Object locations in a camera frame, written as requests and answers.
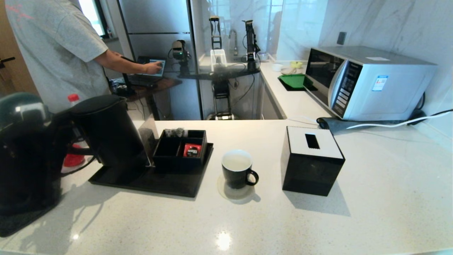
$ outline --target kettle handle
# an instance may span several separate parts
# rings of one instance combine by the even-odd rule
[[[90,148],[74,148],[73,146],[70,146],[67,149],[67,153],[75,155],[94,156],[94,152]]]

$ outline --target plastic bottle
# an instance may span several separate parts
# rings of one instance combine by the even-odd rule
[[[69,103],[71,104],[71,107],[74,105],[78,104],[80,102],[79,95],[77,94],[70,94],[67,99],[69,100]]]
[[[74,105],[78,104],[80,102],[79,95],[77,94],[70,94],[67,99],[69,100],[69,103],[71,104],[71,107]],[[76,137],[81,137],[80,132],[77,128],[73,129],[74,134]],[[85,145],[85,142],[78,142],[72,145],[73,148],[82,148],[83,145]],[[74,154],[67,154],[66,158],[64,159],[63,166],[64,167],[76,167],[85,162],[85,156],[84,155],[74,155]]]

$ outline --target door handle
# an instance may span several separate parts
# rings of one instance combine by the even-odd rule
[[[7,58],[7,59],[0,59],[0,69],[5,68],[5,64],[3,64],[4,62],[8,62],[8,61],[15,60],[15,59],[16,59],[15,57]]]

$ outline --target green tray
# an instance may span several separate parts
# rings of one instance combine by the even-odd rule
[[[289,74],[279,76],[280,82],[288,91],[305,91],[304,74]]]

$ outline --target gray t-shirt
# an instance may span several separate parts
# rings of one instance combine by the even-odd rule
[[[69,108],[73,93],[85,100],[110,93],[93,59],[108,47],[68,0],[6,0],[8,19],[41,99],[53,113]]]

